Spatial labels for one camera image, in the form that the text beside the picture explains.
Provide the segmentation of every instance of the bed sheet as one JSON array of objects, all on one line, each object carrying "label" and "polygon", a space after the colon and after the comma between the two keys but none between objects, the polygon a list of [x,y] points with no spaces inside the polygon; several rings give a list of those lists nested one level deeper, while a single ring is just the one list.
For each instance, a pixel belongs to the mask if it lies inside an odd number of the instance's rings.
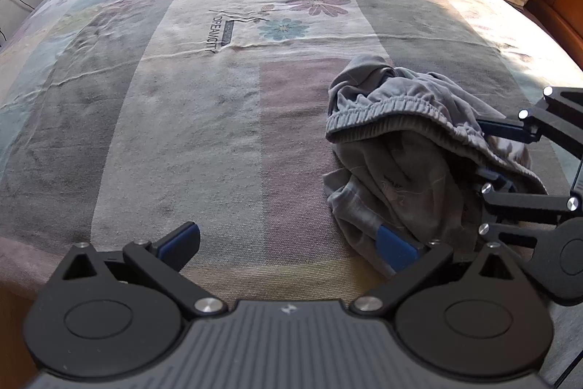
[{"label": "bed sheet", "polygon": [[[232,302],[343,298],[382,277],[322,190],[327,89],[360,53],[502,113],[583,74],[502,0],[46,0],[0,52],[0,284],[33,297],[72,243],[202,231],[183,270]],[[549,192],[576,161],[531,146]]]}]

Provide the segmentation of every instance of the metal screw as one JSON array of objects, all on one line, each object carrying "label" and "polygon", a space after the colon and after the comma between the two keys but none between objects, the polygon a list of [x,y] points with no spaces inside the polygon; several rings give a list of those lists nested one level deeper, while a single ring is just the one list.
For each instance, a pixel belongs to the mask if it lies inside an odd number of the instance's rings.
[{"label": "metal screw", "polygon": [[215,313],[223,309],[223,302],[214,297],[206,297],[204,299],[198,299],[194,303],[194,308],[202,313]]},{"label": "metal screw", "polygon": [[484,183],[482,185],[482,195],[490,193],[493,189],[494,189],[494,187],[492,186],[491,183]]},{"label": "metal screw", "polygon": [[569,211],[575,211],[577,208],[579,208],[579,200],[575,197],[570,197],[567,200],[567,209]]},{"label": "metal screw", "polygon": [[360,311],[377,311],[383,307],[383,301],[376,297],[365,295],[355,300],[355,307]]}]

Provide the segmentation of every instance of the blue flower print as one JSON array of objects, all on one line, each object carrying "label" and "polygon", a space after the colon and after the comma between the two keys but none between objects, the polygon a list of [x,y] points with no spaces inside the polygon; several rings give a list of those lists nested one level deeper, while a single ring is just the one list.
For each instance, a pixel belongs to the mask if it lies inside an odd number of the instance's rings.
[{"label": "blue flower print", "polygon": [[260,26],[258,29],[263,32],[265,38],[277,41],[305,37],[305,31],[309,28],[303,26],[301,21],[292,19],[268,20],[266,23],[266,26]]}]

